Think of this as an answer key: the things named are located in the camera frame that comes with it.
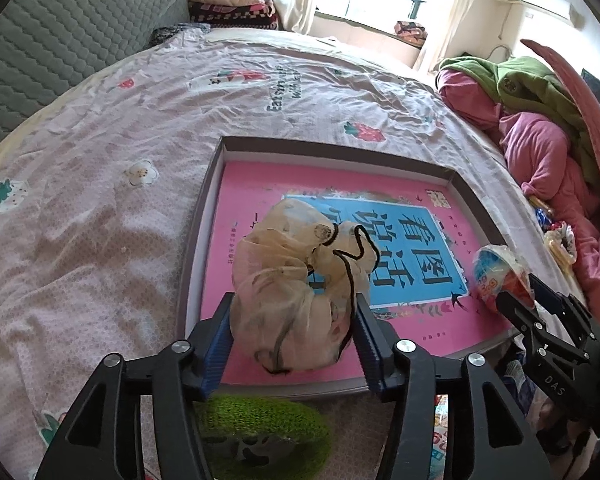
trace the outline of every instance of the gray quilted mattress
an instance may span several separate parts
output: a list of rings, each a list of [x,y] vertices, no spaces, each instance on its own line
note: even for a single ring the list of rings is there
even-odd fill
[[[189,20],[187,0],[11,0],[0,15],[0,141],[94,72]]]

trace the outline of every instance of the bed sheet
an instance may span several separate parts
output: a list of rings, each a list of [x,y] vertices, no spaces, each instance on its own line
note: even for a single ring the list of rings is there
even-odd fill
[[[533,272],[579,295],[500,153],[413,75],[314,38],[191,30],[93,75],[1,143],[0,459],[16,480],[35,470],[105,354],[133,359],[172,341],[190,216],[221,136],[308,139],[452,167]],[[381,135],[347,133],[347,123]],[[336,401],[349,424],[341,434],[332,417],[344,445],[328,478],[373,478],[377,457],[354,460],[358,447],[341,437],[379,450],[384,434],[365,424],[387,407],[349,400]],[[150,427],[145,417],[145,460],[157,473]]]

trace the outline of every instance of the pink bed sheet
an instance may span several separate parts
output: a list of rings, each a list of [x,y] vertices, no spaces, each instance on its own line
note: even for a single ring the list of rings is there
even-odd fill
[[[557,52],[534,41],[523,43],[547,61],[571,93],[589,128],[600,167],[600,104]],[[525,196],[547,201],[557,219],[573,227],[578,249],[573,270],[600,322],[600,197],[587,187],[579,166],[569,156],[568,136],[540,114],[507,112],[464,73],[443,70],[438,76],[438,92],[447,106],[500,146],[509,172]]]

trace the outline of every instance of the green plush toy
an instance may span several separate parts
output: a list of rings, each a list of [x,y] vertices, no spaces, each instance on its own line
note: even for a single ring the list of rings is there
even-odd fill
[[[320,413],[296,402],[215,396],[196,413],[218,480],[310,480],[331,450]]]

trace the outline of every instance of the silver bolt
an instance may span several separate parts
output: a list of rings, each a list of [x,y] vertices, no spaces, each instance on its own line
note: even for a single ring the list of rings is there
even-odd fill
[[[413,341],[411,341],[409,339],[400,339],[400,341],[398,341],[395,344],[395,347],[400,352],[404,352],[405,354],[408,354],[410,352],[413,352],[416,349],[416,343],[414,343]]]
[[[483,364],[485,364],[484,357],[482,357],[481,354],[469,354],[469,362],[473,365],[473,366],[482,366]]]
[[[114,366],[118,366],[120,361],[122,361],[122,358],[118,354],[109,354],[102,360],[102,364],[107,368],[113,368]]]
[[[176,341],[174,344],[171,345],[171,350],[176,352],[176,354],[184,354],[184,352],[189,351],[189,348],[191,348],[189,341],[186,341],[184,339]]]

